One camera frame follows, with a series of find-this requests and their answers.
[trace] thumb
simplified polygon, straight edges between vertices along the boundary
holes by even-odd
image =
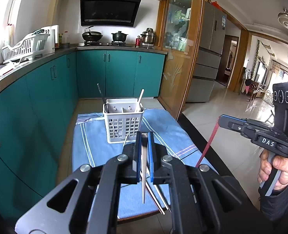
[[[288,173],[288,159],[282,156],[276,156],[273,160],[273,167]]]

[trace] stainless steel pot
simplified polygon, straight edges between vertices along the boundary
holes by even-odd
[[[147,28],[145,32],[142,32],[142,43],[144,44],[154,44],[156,40],[156,34],[153,32],[152,28]]]
[[[121,31],[118,31],[118,32],[116,32],[116,33],[112,33],[112,40],[113,40],[113,41],[125,42],[127,35],[128,35],[128,34],[125,34],[125,33],[122,33]]]
[[[99,41],[103,37],[102,33],[90,31],[91,27],[93,27],[93,26],[86,28],[86,29],[89,29],[89,31],[87,31],[87,32],[86,32],[86,29],[84,29],[84,33],[82,34],[82,38],[85,41]]]

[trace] person's arm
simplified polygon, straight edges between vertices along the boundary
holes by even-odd
[[[264,150],[261,155],[261,165],[258,181],[267,181],[271,173],[272,165],[267,161],[268,151]],[[280,220],[288,212],[288,159],[276,156],[273,166],[282,173],[277,181],[271,196],[261,196],[260,210],[271,221]]]

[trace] refrigerator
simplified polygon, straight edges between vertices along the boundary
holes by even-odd
[[[201,40],[187,102],[207,102],[220,65],[226,14],[208,2],[204,6]]]

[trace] ceiling lamp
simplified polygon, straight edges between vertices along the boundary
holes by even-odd
[[[278,14],[278,21],[288,29],[288,10],[284,8],[284,13]]]

